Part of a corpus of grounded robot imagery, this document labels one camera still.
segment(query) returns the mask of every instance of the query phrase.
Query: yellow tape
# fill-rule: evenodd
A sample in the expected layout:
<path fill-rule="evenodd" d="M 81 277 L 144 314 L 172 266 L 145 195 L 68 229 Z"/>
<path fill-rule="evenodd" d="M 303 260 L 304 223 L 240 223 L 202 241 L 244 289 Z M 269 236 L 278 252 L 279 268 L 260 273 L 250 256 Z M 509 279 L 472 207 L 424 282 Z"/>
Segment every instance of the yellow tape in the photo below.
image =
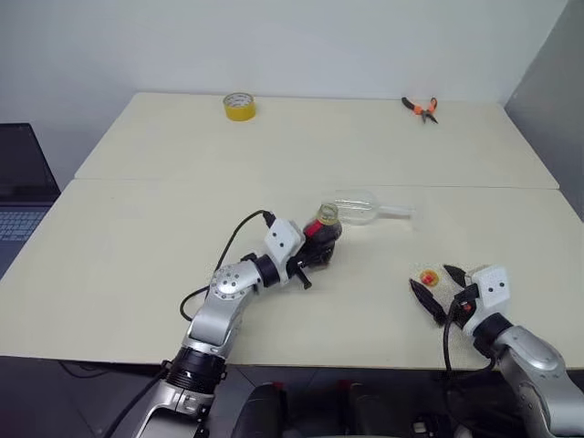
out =
<path fill-rule="evenodd" d="M 227 118 L 234 121 L 246 121 L 256 114 L 254 97 L 247 93 L 233 93 L 223 99 Z"/>

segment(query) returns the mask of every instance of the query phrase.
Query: black floor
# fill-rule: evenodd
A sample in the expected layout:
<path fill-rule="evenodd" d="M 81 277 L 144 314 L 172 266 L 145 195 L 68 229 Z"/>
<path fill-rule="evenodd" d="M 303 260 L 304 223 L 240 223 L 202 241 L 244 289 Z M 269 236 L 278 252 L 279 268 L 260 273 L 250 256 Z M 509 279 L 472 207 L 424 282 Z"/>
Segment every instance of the black floor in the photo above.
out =
<path fill-rule="evenodd" d="M 69 368 L 78 375 L 95 372 L 76 365 Z M 395 412 L 393 418 L 399 419 L 396 430 L 408 436 L 410 421 L 418 414 L 445 413 L 441 375 L 439 371 L 424 370 L 231 366 L 226 380 L 217 387 L 208 425 L 212 437 L 229 437 L 252 389 L 277 381 L 283 383 L 288 395 L 287 437 L 342 434 L 339 383 L 361 382 L 383 395 Z M 584 388 L 584 372 L 571 375 Z M 150 379 L 147 375 L 118 370 L 94 379 L 80 379 L 65 373 L 52 360 L 17 358 L 0 358 L 0 376 L 0 436 L 3 438 L 99 438 L 128 400 Z M 498 373 L 477 381 L 469 391 L 473 400 L 510 412 L 514 410 L 513 395 Z M 131 437 L 147 398 L 130 413 L 115 437 Z"/>

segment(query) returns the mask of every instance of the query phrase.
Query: black cable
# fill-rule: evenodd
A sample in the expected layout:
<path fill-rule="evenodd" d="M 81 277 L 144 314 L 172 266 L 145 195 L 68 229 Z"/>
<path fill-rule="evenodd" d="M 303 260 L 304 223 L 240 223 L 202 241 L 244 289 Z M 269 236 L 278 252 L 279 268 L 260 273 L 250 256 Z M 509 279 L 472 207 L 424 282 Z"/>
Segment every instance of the black cable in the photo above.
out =
<path fill-rule="evenodd" d="M 92 367 L 91 365 L 83 365 L 83 364 L 78 364 L 78 367 L 80 367 L 82 370 L 84 371 L 96 371 L 97 368 Z"/>
<path fill-rule="evenodd" d="M 256 217 L 260 214 L 264 216 L 264 219 L 266 220 L 266 223 L 268 224 L 268 226 L 271 226 L 271 223 L 273 223 L 274 220 L 276 219 L 272 213 L 270 213 L 266 210 L 257 210 L 256 212 L 253 212 L 250 215 L 248 215 L 243 221 L 241 221 L 239 223 L 239 225 L 235 228 L 235 230 L 231 234 L 231 237 L 227 241 L 227 245 L 225 245 L 225 248 L 224 248 L 223 252 L 221 253 L 221 256 L 219 257 L 219 261 L 217 262 L 217 265 L 215 266 L 214 271 L 219 269 L 221 267 L 221 265 L 223 264 L 223 261 L 225 260 L 225 256 L 227 256 L 227 251 L 229 251 L 229 248 L 231 247 L 231 244 L 234 242 L 235 237 L 237 236 L 237 233 L 239 233 L 239 230 L 241 230 L 242 227 L 245 224 L 247 224 L 249 221 L 251 221 L 254 217 Z M 184 311 L 184 306 L 191 298 L 196 297 L 197 295 L 202 294 L 203 292 L 208 293 L 209 286 L 201 287 L 200 289 L 197 289 L 197 290 L 191 292 L 189 295 L 187 295 L 185 298 L 182 299 L 181 305 L 179 306 L 179 312 L 181 312 L 181 316 L 184 319 L 186 319 L 187 321 L 190 322 L 193 320 L 193 318 L 191 318 L 189 315 L 186 314 L 186 312 Z"/>
<path fill-rule="evenodd" d="M 103 438 L 111 438 L 111 436 L 114 434 L 114 432 L 116 432 L 116 429 L 118 429 L 118 426 L 126 417 L 126 415 L 128 415 L 128 413 L 132 410 L 136 403 L 139 402 L 144 395 L 146 395 L 146 393 L 152 388 L 152 386 L 154 386 L 160 379 L 164 377 L 166 371 L 167 371 L 166 367 L 162 365 L 162 369 L 158 371 L 156 375 L 146 384 L 146 386 L 144 386 L 144 388 L 142 388 L 141 391 L 138 392 L 134 396 L 134 398 L 130 400 L 130 402 L 124 407 L 124 409 L 121 410 L 116 419 L 113 421 L 113 423 L 109 426 L 108 430 L 103 435 Z"/>
<path fill-rule="evenodd" d="M 471 399 L 469 401 L 472 404 L 474 404 L 475 406 L 479 406 L 481 409 L 483 409 L 484 411 L 487 411 L 491 415 L 498 417 L 499 419 L 501 419 L 503 421 L 510 422 L 514 425 L 517 425 L 518 423 L 521 422 L 520 419 L 518 419 L 517 417 L 514 417 L 513 415 L 509 415 L 505 412 L 500 412 L 496 409 L 484 406 L 483 403 L 472 400 L 472 398 L 469 397 L 468 394 L 464 393 L 463 388 L 460 386 L 460 384 L 459 384 L 460 381 L 475 378 L 477 376 L 486 374 L 486 373 L 490 372 L 491 370 L 493 370 L 493 368 L 495 367 L 495 358 L 490 358 L 489 364 L 480 370 L 468 371 L 466 373 L 463 373 L 463 374 L 457 375 L 457 376 L 454 375 L 452 362 L 450 361 L 449 338 L 450 338 L 450 327 L 452 326 L 452 324 L 454 322 L 454 316 L 456 314 L 457 307 L 458 307 L 458 304 L 456 303 L 456 301 L 453 301 L 453 303 L 450 305 L 450 308 L 448 309 L 448 314 L 446 315 L 446 322 L 444 323 L 444 331 L 443 331 L 443 355 L 444 355 L 444 364 L 446 367 L 446 382 L 444 383 L 444 386 L 443 386 L 443 396 L 444 396 L 444 403 L 446 405 L 446 410 L 454 418 L 454 420 L 456 422 L 460 423 L 462 426 L 466 427 L 471 432 L 480 433 L 480 434 L 482 434 L 484 436 L 488 436 L 488 437 L 500 438 L 504 435 L 501 435 L 499 433 L 489 432 L 489 431 L 482 429 L 480 427 L 470 426 L 466 422 L 461 422 L 460 418 L 458 418 L 454 414 L 454 410 L 452 409 L 452 406 L 450 405 L 450 398 L 448 396 L 448 391 L 450 390 L 451 387 L 455 387 L 461 393 L 461 395 L 463 397 L 465 397 L 467 400 Z"/>
<path fill-rule="evenodd" d="M 60 367 L 63 369 L 64 372 L 66 372 L 69 376 L 74 377 L 76 379 L 95 379 L 96 377 L 103 376 L 104 374 L 108 374 L 108 372 L 109 372 L 109 371 L 101 371 L 101 372 L 97 372 L 95 374 L 77 374 L 77 373 L 73 372 L 72 370 L 70 370 L 69 368 L 67 368 L 67 365 L 65 365 L 65 363 L 62 362 L 61 360 L 58 360 L 57 363 L 60 365 Z M 88 370 L 87 368 L 84 368 L 81 365 L 79 365 L 79 367 L 82 370 Z"/>
<path fill-rule="evenodd" d="M 192 297 L 196 297 L 197 295 L 202 294 L 203 292 L 206 292 L 207 290 L 209 290 L 208 286 L 201 287 L 200 289 L 197 289 L 194 292 L 191 292 L 189 295 L 187 295 L 185 298 L 182 299 L 181 305 L 179 306 L 179 311 L 181 312 L 181 316 L 183 318 L 185 318 L 187 321 L 192 321 L 193 319 L 186 314 L 186 312 L 184 311 L 184 306 L 189 301 L 189 299 L 191 299 Z"/>
<path fill-rule="evenodd" d="M 237 236 L 237 233 L 239 233 L 239 230 L 242 229 L 242 227 L 247 224 L 249 221 L 251 221 L 254 217 L 260 215 L 260 214 L 271 214 L 270 212 L 267 212 L 266 210 L 257 210 L 256 212 L 251 213 L 250 215 L 248 215 L 246 217 L 246 219 L 244 219 L 243 221 L 241 221 L 239 223 L 239 225 L 235 228 L 233 234 L 231 235 L 231 237 L 229 238 L 229 240 L 227 241 L 227 245 L 225 245 L 225 249 L 223 250 L 223 252 L 221 253 L 221 256 L 219 257 L 219 261 L 217 262 L 217 266 L 215 267 L 215 271 L 217 269 L 219 269 L 221 267 L 221 265 L 223 264 L 223 261 L 225 259 L 225 256 L 227 255 L 227 251 L 229 251 L 229 247 L 231 246 L 231 244 L 234 242 L 235 237 Z"/>

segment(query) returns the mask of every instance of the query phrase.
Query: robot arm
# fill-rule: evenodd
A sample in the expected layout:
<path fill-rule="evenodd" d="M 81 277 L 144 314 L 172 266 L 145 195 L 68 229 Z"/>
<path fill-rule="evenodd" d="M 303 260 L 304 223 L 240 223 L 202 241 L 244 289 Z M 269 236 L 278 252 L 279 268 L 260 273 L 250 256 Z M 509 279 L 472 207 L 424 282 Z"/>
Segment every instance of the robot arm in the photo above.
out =
<path fill-rule="evenodd" d="M 527 432 L 534 438 L 584 436 L 584 394 L 566 373 L 551 345 L 503 313 L 509 299 L 506 271 L 489 266 L 465 276 L 455 299 L 455 322 L 485 356 L 495 357 L 519 402 Z"/>
<path fill-rule="evenodd" d="M 292 276 L 298 276 L 305 288 L 310 287 L 301 269 L 325 265 L 340 233 L 336 209 L 322 205 L 317 219 L 304 231 L 293 222 L 276 219 L 264 239 L 264 255 L 247 255 L 239 263 L 217 269 L 207 297 L 194 315 L 167 377 L 158 383 L 134 436 L 146 438 L 149 426 L 159 416 L 168 421 L 170 414 L 173 424 L 187 423 L 190 436 L 207 437 L 204 421 L 214 401 L 214 390 L 224 378 L 225 360 L 255 292 L 278 283 L 285 285 Z"/>

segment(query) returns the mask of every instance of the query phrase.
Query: table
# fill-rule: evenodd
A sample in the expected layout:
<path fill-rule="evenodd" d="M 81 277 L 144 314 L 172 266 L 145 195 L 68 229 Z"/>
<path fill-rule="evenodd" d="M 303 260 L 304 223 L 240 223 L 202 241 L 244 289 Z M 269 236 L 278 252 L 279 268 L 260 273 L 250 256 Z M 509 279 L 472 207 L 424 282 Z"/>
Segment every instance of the table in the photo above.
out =
<path fill-rule="evenodd" d="M 137 94 L 76 178 L 558 188 L 495 103 L 440 101 L 424 126 L 398 100 L 257 98 L 232 122 L 222 98 Z"/>
<path fill-rule="evenodd" d="M 408 277 L 440 263 L 498 263 L 509 274 L 509 318 L 556 346 L 570 367 L 584 366 L 582 223 L 558 191 L 370 189 L 385 203 L 415 204 L 418 229 L 395 220 L 347 225 L 310 290 L 295 282 L 252 303 L 232 363 L 441 368 L 442 332 Z M 208 281 L 239 220 L 264 207 L 303 224 L 319 200 L 309 187 L 283 183 L 218 183 L 205 195 L 195 182 L 73 181 L 0 282 L 0 354 L 171 358 L 187 328 L 178 304 Z M 246 226 L 227 261 L 261 250 L 265 232 L 261 220 Z M 444 304 L 452 296 L 446 282 L 436 294 Z M 483 365 L 453 332 L 454 366 Z"/>

